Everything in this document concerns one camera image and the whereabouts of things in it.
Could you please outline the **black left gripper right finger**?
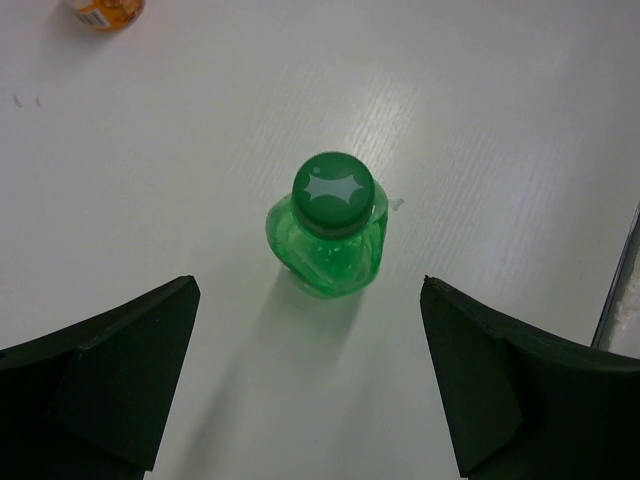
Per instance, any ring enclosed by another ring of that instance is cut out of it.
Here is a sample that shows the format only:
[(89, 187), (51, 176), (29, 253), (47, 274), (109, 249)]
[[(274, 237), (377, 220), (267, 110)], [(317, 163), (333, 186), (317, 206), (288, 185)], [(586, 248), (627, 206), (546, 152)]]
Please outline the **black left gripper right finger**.
[(425, 335), (464, 479), (635, 479), (639, 363), (428, 277)]

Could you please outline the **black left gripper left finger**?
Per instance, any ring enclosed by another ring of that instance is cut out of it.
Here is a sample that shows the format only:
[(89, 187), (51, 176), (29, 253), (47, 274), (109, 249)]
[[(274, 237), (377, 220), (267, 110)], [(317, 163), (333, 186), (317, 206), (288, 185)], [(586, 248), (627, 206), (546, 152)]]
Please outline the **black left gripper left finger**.
[(4, 479), (154, 468), (200, 300), (192, 276), (1, 352)]

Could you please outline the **green plastic bottle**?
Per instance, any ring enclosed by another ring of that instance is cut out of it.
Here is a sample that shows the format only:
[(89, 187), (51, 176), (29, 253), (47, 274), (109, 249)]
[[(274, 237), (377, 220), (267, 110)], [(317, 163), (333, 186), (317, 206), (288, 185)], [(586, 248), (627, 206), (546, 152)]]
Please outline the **green plastic bottle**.
[(340, 298), (367, 287), (382, 262), (389, 216), (384, 188), (342, 152), (317, 154), (266, 216), (268, 245), (301, 289)]

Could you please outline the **orange juice bottle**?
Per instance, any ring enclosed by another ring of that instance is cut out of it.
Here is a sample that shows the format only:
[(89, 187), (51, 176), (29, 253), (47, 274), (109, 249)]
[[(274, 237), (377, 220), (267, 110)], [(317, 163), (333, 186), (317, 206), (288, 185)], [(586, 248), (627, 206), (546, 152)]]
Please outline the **orange juice bottle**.
[(65, 0), (63, 4), (84, 25), (101, 32), (129, 27), (142, 14), (145, 0)]

